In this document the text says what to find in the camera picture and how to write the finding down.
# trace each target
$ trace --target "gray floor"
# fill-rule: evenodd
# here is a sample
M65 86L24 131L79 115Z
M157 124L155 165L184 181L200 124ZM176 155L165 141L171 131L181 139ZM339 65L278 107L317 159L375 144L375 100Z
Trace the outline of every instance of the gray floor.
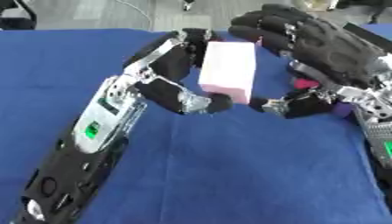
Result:
M134 4L148 14L150 21L137 10L118 0L28 0L38 14L38 29L133 28L171 31L183 27L226 30L231 18L246 11L260 9L261 4L291 4L291 0L196 0L191 11L182 11L181 0L120 0ZM11 16L23 14L9 10ZM347 21L361 25L368 21L368 7L317 13L343 25ZM380 23L392 23L392 9L386 10Z

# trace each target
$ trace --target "pink foam block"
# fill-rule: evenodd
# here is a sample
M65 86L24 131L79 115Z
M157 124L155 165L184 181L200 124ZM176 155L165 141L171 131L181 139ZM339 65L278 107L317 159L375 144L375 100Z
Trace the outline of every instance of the pink foam block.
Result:
M256 50L253 43L210 42L199 85L206 92L229 95L235 103L248 104L255 71Z

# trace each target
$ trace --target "green light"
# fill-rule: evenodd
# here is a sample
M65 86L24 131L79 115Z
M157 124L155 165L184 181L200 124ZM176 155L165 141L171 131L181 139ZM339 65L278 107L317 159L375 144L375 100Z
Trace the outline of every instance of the green light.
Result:
M392 158L392 142L384 142L385 151Z
M98 122L92 122L86 128L86 136L90 139L94 139L96 134L98 134L98 130L100 128L100 124Z

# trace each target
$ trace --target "table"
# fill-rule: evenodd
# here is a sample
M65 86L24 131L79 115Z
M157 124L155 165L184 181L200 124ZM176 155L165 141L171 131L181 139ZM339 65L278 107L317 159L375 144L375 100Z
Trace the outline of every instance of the table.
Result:
M369 26L392 39L391 25ZM160 33L0 33L0 223L58 134L101 82ZM286 61L258 50L254 94L287 91ZM195 91L197 73L185 83ZM150 103L81 224L374 224L392 221L361 131L333 115L297 120L245 106L180 116Z

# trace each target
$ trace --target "wire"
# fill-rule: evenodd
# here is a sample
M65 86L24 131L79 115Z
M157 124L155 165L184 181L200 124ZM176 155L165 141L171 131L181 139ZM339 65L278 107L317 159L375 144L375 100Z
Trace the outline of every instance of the wire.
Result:
M139 9L137 6L131 4L131 3L125 3L122 0L115 0L116 2L118 2L119 4L125 4L129 7L132 7L133 9L135 9L136 11L140 12L140 14L142 14L144 17L147 18L147 20L149 21L149 31L152 31L152 20L151 18L147 15L147 13L145 13L143 10Z

